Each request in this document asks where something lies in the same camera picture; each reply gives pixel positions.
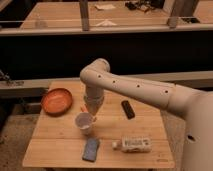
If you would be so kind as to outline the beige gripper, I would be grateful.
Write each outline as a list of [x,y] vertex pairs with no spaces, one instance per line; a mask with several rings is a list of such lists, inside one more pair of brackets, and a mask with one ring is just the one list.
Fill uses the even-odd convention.
[[84,101],[85,101],[86,107],[82,106],[81,111],[89,112],[90,114],[95,116],[103,104],[104,97],[90,98],[90,97],[84,96]]

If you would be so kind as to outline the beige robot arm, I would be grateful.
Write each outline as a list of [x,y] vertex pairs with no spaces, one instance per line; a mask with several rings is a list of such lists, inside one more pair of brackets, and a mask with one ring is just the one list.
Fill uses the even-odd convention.
[[213,171],[213,92],[174,83],[119,76],[110,72],[103,58],[80,72],[84,101],[96,114],[109,90],[165,110],[186,121],[182,171]]

